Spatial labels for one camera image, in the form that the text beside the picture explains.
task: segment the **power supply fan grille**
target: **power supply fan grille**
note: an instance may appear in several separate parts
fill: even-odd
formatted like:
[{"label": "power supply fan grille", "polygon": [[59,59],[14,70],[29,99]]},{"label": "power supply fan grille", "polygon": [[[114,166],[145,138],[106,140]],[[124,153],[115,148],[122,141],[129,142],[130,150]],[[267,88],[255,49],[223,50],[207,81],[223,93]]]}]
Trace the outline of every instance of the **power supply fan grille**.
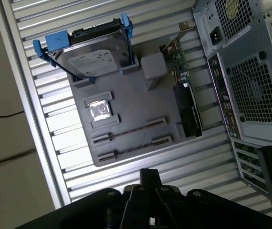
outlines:
[{"label": "power supply fan grille", "polygon": [[217,0],[215,6],[227,39],[236,35],[251,22],[252,11],[249,0]]},{"label": "power supply fan grille", "polygon": [[253,58],[233,67],[231,83],[246,121],[272,123],[272,82],[266,64]]}]

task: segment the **metal case frame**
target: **metal case frame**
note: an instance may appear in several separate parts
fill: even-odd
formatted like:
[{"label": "metal case frame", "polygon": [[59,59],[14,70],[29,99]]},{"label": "metal case frame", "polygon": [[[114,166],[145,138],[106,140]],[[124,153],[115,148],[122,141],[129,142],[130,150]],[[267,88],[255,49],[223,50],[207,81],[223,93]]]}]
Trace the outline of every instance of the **metal case frame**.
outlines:
[{"label": "metal case frame", "polygon": [[[229,40],[223,39],[217,45],[213,46],[209,34],[216,26],[221,27],[222,25],[217,16],[213,16],[213,19],[211,17],[209,22],[207,20],[209,20],[209,17],[213,13],[217,15],[215,3],[218,1],[222,0],[203,0],[198,2],[193,8],[193,14],[199,28],[205,55],[208,59],[216,53],[221,57],[226,86],[232,106],[237,115],[238,125],[241,127],[242,139],[251,143],[255,143],[258,139],[272,141],[272,125],[270,123],[253,122],[243,119],[243,114],[238,109],[238,105],[240,104],[234,94],[230,75],[232,67],[249,59],[257,58],[259,67],[265,64],[268,66],[268,74],[270,74],[272,82],[272,0],[249,1],[252,10],[251,22],[246,24],[244,28]],[[260,52],[264,52],[263,56],[260,56],[262,60],[259,58]]]}]

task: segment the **blue drive bracket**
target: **blue drive bracket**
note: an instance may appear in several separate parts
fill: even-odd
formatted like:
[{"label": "blue drive bracket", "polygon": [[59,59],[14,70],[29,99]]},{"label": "blue drive bracket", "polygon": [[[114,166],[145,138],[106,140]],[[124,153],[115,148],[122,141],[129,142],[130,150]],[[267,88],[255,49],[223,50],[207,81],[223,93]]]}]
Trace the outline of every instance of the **blue drive bracket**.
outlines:
[{"label": "blue drive bracket", "polygon": [[133,32],[134,26],[126,13],[123,13],[121,15],[121,19],[122,19],[122,22],[123,22],[123,25],[129,40],[129,53],[130,53],[131,61],[133,64],[135,64],[134,55],[132,54],[132,49],[131,49],[131,38],[132,38],[132,32]]},{"label": "blue drive bracket", "polygon": [[47,35],[45,38],[49,52],[70,47],[70,37],[66,30]]}]

